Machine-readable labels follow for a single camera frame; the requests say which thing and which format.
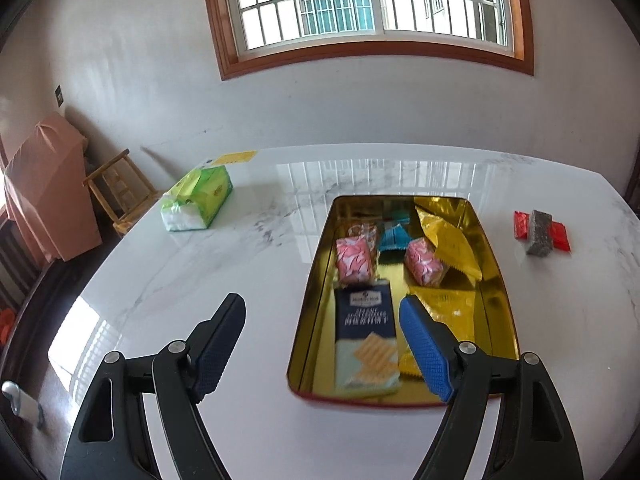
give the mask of table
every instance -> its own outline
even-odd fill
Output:
[[[314,405],[290,393],[285,373],[332,200],[462,196],[500,265],[520,349],[540,355],[564,402],[585,478],[600,478],[615,460],[640,415],[640,222],[602,176],[506,153],[402,144],[263,150],[228,170],[235,189],[210,229],[167,233],[156,207],[85,288],[50,351],[52,362],[65,361],[63,383],[76,403],[106,352],[156,353],[237,292],[244,332],[218,389],[199,405],[234,480],[412,478],[443,409]],[[525,255],[513,211],[534,208],[567,226],[572,254]],[[162,477],[177,478],[155,397],[147,397]],[[468,478],[482,476],[498,407],[498,399],[488,405]]]

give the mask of yellow card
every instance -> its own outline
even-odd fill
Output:
[[[254,158],[255,154],[258,153],[257,150],[254,152],[239,152],[239,153],[227,153],[226,155],[220,156],[214,164],[235,164],[236,162],[249,162],[252,158]]]

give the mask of brand logo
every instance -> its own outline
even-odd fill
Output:
[[[349,295],[351,306],[378,306],[382,304],[382,293],[378,290],[363,290]]]

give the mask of gray wrapped snack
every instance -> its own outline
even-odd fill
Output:
[[[527,254],[532,256],[547,256],[554,248],[549,228],[551,215],[542,211],[532,211],[529,217],[529,231],[527,232]]]

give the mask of metal screw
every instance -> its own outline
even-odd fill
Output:
[[[460,343],[460,351],[463,354],[475,354],[476,353],[476,345],[470,343],[469,341],[463,341]]]
[[[108,365],[112,365],[118,362],[119,358],[120,358],[120,354],[114,350],[113,352],[109,352],[107,355],[104,356],[104,362],[107,363]]]
[[[533,352],[527,352],[524,354],[524,360],[530,365],[537,365],[540,362],[540,358]]]
[[[174,341],[169,345],[169,352],[172,354],[179,354],[185,348],[187,348],[187,345],[185,345],[184,341]]]

